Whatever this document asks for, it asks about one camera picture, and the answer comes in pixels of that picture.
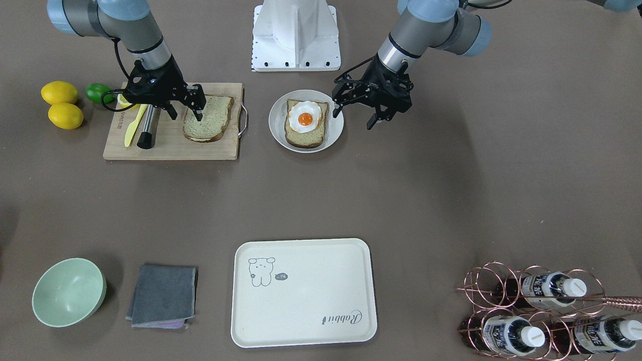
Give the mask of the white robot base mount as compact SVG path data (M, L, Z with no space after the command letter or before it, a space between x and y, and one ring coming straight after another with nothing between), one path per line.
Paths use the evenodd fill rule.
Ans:
M252 71L340 69L337 9L326 1L264 1L253 16Z

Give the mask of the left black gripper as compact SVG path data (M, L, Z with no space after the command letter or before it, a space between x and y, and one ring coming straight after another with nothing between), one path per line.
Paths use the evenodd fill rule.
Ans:
M410 91L414 85L407 73L409 64L403 59L396 71L388 69L378 55L372 60L360 80L335 79L331 97L335 104L333 117L338 117L347 105L364 104L375 112L367 121L367 130L376 124L390 121L393 112L404 113L410 109Z

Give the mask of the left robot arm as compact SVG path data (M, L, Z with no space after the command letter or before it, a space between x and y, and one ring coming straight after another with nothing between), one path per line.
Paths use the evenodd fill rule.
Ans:
M342 109L360 103L375 110L367 129L390 121L411 107L414 85L409 71L429 49L474 57L489 45L490 24L467 11L463 1L399 1L399 19L375 55L362 62L361 78L346 70L334 80L332 99L337 117Z

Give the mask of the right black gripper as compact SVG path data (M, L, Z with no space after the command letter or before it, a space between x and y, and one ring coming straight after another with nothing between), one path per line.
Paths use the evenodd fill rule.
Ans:
M186 84L174 56L157 69L146 69L141 60L136 60L122 94L129 103L162 107L172 120L177 119L178 112L170 101L183 101L199 122L207 104L202 85Z

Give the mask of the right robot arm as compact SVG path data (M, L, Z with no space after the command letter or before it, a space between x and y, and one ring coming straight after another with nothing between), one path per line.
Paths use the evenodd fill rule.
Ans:
M65 34L119 39L134 57L122 96L133 104L165 110L172 101L190 108L201 120L206 96L199 84L188 85L146 1L48 1L51 23Z

